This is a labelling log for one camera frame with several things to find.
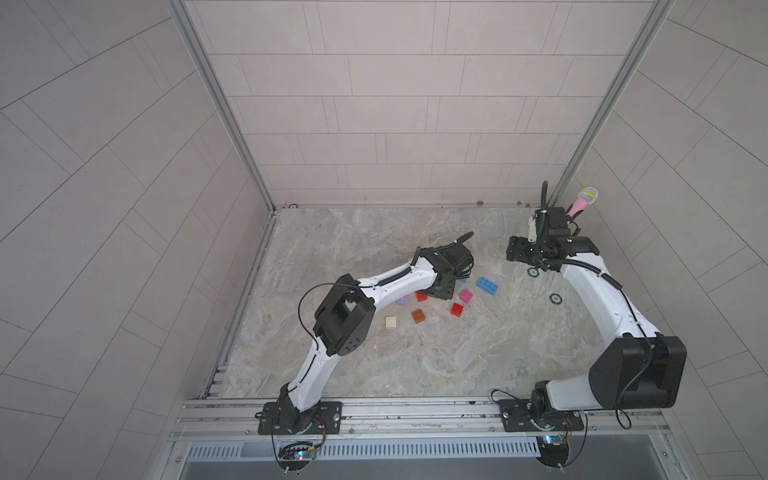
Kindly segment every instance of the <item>black mounting plate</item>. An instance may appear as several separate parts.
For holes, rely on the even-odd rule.
[[[259,421],[259,435],[271,435],[272,434],[272,412],[275,410],[275,402],[269,402],[264,405],[262,415]],[[315,410],[314,416],[320,418],[323,423],[326,424],[326,434],[336,435],[339,433],[341,426],[341,402],[320,402]],[[333,416],[339,414],[339,420],[334,420]],[[274,419],[274,434],[275,435],[290,435],[288,431],[290,422],[296,417],[290,417],[289,415],[278,415]],[[322,435],[323,429],[317,422],[310,422],[310,426],[303,432],[298,432],[296,435]]]
[[[498,400],[498,407],[502,412],[502,423],[505,432],[538,432],[544,435],[547,431],[541,430],[533,423],[531,411],[528,410],[529,400],[503,399]],[[579,412],[559,412],[548,413],[545,419],[549,425],[554,426],[549,432],[565,432],[566,429],[572,432],[584,430],[584,423],[581,421]]]

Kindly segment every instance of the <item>cable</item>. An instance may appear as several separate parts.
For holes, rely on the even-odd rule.
[[[492,401],[493,401],[493,403],[495,403],[496,405],[501,405],[501,403],[499,403],[499,402],[498,402],[498,400],[496,400],[496,399],[494,399],[494,398],[493,398],[493,394],[494,394],[494,393],[496,393],[496,392],[504,393],[505,395],[509,395],[509,396],[511,396],[511,397],[512,397],[513,399],[515,399],[515,400],[520,400],[518,397],[516,397],[516,396],[512,395],[510,392],[505,392],[504,390],[500,390],[500,389],[493,389],[493,390],[491,390],[491,400],[492,400]]]

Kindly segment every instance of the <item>metal vent grille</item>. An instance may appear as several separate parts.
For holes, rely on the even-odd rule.
[[[280,440],[278,448],[288,445]],[[435,439],[329,439],[318,460],[404,458],[538,457],[535,437],[466,437]],[[193,442],[189,462],[274,462],[267,440],[248,442]]]

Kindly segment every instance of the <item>black cable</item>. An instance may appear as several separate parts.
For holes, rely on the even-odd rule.
[[[504,393],[505,395],[511,396],[515,400],[519,400],[518,397],[512,395],[510,392],[505,392],[504,390],[500,390],[500,389],[493,389],[493,390],[491,390],[491,400],[493,401],[493,403],[495,403],[497,405],[501,405],[501,403],[499,403],[498,400],[493,398],[493,394],[496,393],[496,392]]]
[[[589,415],[587,415],[586,412],[584,413],[584,440],[581,441],[581,447],[578,449],[578,453],[573,459],[568,460],[565,465],[563,465],[562,468],[570,467],[571,465],[576,462],[576,458],[578,458],[579,455],[581,455],[581,452],[584,451],[584,444],[587,443],[587,432],[589,432]]]

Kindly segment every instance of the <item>red lego brick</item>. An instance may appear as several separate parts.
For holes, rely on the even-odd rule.
[[[427,319],[426,315],[424,315],[424,312],[422,312],[421,310],[416,310],[415,312],[412,312],[411,316],[413,317],[413,321],[416,323],[421,323]]]

